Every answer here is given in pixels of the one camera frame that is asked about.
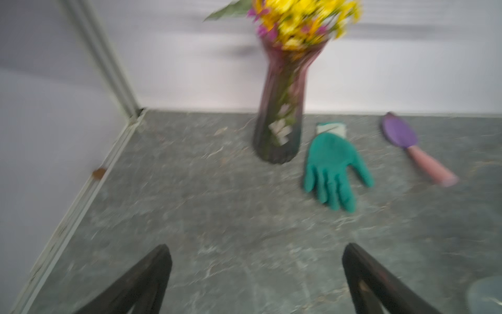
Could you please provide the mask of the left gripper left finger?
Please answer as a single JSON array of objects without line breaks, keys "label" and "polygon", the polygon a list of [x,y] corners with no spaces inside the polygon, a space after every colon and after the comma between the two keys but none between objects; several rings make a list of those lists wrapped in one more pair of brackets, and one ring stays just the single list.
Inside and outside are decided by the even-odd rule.
[{"label": "left gripper left finger", "polygon": [[158,245],[77,313],[159,313],[173,262]]}]

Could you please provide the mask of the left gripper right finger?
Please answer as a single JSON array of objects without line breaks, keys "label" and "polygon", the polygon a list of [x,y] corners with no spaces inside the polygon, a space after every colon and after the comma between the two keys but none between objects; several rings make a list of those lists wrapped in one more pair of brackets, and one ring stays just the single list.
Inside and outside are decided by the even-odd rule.
[{"label": "left gripper right finger", "polygon": [[439,312],[358,244],[345,247],[342,263],[356,313]]}]

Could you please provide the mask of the mint bottle cap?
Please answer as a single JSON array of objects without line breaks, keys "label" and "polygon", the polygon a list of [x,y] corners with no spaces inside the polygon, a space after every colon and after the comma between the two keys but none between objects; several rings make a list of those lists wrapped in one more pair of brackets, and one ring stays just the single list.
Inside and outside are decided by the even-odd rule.
[{"label": "mint bottle cap", "polygon": [[474,282],[466,292],[466,301],[471,314],[501,314],[501,276]]}]

